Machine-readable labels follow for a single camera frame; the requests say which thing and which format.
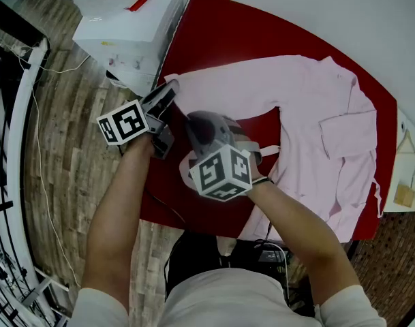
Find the red covered table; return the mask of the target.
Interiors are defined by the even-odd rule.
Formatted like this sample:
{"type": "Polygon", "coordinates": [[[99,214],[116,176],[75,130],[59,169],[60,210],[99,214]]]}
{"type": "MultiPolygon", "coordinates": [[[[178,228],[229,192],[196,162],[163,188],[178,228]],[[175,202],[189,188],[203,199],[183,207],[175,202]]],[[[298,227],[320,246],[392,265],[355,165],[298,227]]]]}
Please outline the red covered table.
{"type": "MultiPolygon", "coordinates": [[[[368,72],[335,47],[282,18],[230,0],[189,0],[161,70],[162,76],[278,55],[315,60],[332,57],[358,78],[377,112],[377,189],[388,195],[395,160],[397,103],[368,72]]],[[[228,203],[200,197],[187,187],[179,164],[190,151],[183,113],[166,111],[175,141],[167,158],[153,159],[142,197],[141,218],[174,228],[236,238],[252,210],[237,197],[228,203]]]]}

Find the wooden box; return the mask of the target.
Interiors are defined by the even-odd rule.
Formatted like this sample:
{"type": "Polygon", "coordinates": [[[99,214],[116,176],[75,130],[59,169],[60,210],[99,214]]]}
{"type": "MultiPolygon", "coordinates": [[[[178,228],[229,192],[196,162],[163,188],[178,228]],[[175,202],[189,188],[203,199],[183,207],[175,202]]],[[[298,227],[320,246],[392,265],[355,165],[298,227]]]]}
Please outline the wooden box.
{"type": "Polygon", "coordinates": [[[415,191],[407,185],[398,184],[393,202],[400,206],[411,208],[413,205],[415,191]]]}

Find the pink robe garment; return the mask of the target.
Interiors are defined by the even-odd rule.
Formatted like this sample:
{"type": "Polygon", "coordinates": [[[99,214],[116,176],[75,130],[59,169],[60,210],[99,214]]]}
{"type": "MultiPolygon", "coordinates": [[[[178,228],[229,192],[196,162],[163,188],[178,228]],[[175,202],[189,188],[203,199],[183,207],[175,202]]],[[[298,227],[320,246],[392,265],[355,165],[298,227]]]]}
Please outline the pink robe garment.
{"type": "Polygon", "coordinates": [[[376,183],[377,112],[357,77],[330,57],[252,59],[185,74],[175,102],[184,114],[206,110],[250,119],[279,109],[279,158],[272,181],[351,240],[376,183]]]}

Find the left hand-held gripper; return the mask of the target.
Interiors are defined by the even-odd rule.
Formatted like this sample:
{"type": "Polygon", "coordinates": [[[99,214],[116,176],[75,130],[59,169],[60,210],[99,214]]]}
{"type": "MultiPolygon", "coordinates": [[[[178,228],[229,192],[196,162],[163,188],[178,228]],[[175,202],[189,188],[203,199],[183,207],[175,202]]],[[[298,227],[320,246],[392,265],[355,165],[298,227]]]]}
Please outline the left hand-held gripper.
{"type": "Polygon", "coordinates": [[[101,133],[108,146],[121,146],[148,133],[152,135],[156,158],[165,159],[174,143],[169,126],[159,118],[179,92],[177,80],[163,83],[140,102],[136,99],[97,117],[101,133]]]}

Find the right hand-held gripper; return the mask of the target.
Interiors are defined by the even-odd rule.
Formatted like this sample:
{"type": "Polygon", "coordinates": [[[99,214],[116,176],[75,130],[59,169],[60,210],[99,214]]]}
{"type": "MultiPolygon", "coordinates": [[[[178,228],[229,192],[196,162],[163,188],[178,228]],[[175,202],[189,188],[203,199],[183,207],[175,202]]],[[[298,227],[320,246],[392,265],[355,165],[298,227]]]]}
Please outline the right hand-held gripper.
{"type": "Polygon", "coordinates": [[[253,174],[255,163],[261,159],[258,143],[234,143],[224,116],[202,110],[190,112],[186,129],[192,145],[189,188],[200,196],[227,202],[251,191],[253,184],[262,180],[261,175],[253,174]]]}

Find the person's left forearm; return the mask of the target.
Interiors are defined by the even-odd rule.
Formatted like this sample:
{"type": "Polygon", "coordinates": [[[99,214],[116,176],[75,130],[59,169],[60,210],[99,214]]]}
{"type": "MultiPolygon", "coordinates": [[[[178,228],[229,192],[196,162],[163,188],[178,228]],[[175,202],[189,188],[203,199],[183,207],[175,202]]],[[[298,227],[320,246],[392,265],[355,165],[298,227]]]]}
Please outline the person's left forearm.
{"type": "Polygon", "coordinates": [[[142,134],[128,144],[94,213],[87,235],[82,287],[109,294],[127,310],[132,252],[153,153],[148,134],[142,134]]]}

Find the black and white stair railing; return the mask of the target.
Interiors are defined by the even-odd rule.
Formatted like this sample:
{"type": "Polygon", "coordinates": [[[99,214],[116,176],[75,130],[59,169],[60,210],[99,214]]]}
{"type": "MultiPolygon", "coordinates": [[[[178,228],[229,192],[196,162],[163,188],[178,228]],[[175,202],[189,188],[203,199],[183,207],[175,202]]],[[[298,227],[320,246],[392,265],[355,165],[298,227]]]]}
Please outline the black and white stair railing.
{"type": "Polygon", "coordinates": [[[0,327],[65,327],[47,301],[51,277],[34,265],[25,225],[24,158],[48,38],[0,1],[0,327]]]}

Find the person's right forearm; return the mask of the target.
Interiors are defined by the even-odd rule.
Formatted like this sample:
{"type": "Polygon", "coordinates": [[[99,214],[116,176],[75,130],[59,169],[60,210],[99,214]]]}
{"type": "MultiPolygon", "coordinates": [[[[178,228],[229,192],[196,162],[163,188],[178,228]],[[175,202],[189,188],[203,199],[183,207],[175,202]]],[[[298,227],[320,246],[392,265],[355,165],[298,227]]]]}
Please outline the person's right forearm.
{"type": "Polygon", "coordinates": [[[316,304],[360,284],[337,236],[314,212],[270,182],[254,185],[247,195],[305,266],[316,304]]]}

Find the person's black trousers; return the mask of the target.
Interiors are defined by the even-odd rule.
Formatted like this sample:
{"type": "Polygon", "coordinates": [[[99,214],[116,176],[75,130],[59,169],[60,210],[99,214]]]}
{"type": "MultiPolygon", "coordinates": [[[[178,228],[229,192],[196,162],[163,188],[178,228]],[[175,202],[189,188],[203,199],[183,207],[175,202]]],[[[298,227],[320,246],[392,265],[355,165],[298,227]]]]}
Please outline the person's black trousers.
{"type": "Polygon", "coordinates": [[[175,242],[164,268],[166,298],[173,288],[186,279],[210,270],[231,268],[229,257],[220,254],[217,237],[184,231],[175,242]]]}

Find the person's white shirt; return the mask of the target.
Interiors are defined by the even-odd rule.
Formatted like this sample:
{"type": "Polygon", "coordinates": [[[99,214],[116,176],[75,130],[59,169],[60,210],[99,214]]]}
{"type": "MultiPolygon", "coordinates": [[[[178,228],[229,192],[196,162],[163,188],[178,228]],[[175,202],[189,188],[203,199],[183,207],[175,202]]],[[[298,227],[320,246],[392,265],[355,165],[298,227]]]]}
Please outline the person's white shirt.
{"type": "Polygon", "coordinates": [[[386,327],[363,288],[347,287],[315,307],[289,308],[276,280],[240,268],[210,270],[174,287],[157,327],[386,327]]]}

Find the white side table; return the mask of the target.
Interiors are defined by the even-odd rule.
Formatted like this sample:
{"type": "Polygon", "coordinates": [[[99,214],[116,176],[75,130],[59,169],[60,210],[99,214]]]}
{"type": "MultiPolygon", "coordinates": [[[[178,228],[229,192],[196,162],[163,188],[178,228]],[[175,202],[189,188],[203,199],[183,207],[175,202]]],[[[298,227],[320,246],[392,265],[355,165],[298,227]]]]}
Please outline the white side table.
{"type": "Polygon", "coordinates": [[[410,187],[412,176],[415,172],[415,155],[397,154],[397,147],[404,137],[405,130],[401,130],[401,122],[405,123],[405,129],[410,131],[415,146],[415,125],[407,118],[407,116],[398,108],[397,109],[397,141],[395,145],[395,161],[393,165],[393,173],[388,190],[388,196],[384,206],[385,213],[407,213],[415,212],[415,196],[411,208],[400,206],[393,202],[398,184],[410,187]]]}

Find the white cabinet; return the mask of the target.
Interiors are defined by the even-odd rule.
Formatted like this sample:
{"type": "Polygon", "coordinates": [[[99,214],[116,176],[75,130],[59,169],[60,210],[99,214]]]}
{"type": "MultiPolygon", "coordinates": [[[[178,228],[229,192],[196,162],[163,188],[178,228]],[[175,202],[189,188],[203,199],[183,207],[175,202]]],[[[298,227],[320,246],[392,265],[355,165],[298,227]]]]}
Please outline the white cabinet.
{"type": "Polygon", "coordinates": [[[114,85],[144,97],[184,10],[184,0],[147,0],[136,12],[82,18],[73,40],[112,75],[114,85]]]}

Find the person's right hand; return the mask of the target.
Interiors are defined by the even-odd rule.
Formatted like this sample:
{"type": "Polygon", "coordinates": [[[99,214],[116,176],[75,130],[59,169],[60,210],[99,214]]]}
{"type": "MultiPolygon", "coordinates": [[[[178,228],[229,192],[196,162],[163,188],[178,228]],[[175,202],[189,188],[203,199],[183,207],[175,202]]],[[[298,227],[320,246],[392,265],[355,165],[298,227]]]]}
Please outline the person's right hand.
{"type": "Polygon", "coordinates": [[[240,151],[246,150],[250,153],[249,160],[252,180],[254,181],[262,178],[262,175],[258,170],[258,166],[262,162],[262,155],[260,152],[259,144],[247,137],[243,128],[236,121],[233,121],[229,118],[225,118],[225,121],[233,136],[234,146],[240,151]]]}

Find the wooden clothes hanger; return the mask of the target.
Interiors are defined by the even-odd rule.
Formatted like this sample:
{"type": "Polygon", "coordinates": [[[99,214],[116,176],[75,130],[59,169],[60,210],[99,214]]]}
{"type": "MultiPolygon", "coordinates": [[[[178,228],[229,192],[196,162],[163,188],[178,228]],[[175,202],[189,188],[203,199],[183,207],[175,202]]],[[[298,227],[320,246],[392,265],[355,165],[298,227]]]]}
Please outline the wooden clothes hanger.
{"type": "Polygon", "coordinates": [[[397,147],[397,154],[415,155],[415,146],[408,129],[405,130],[404,137],[397,147]]]}

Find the black device with screen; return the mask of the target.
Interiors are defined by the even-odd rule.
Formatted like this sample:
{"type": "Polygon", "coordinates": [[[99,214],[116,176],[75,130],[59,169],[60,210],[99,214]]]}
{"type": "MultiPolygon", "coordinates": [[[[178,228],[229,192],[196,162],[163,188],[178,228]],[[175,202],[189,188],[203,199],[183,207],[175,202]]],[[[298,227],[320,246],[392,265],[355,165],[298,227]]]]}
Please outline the black device with screen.
{"type": "Polygon", "coordinates": [[[284,256],[279,249],[263,249],[260,253],[258,261],[269,264],[283,263],[284,256]]]}

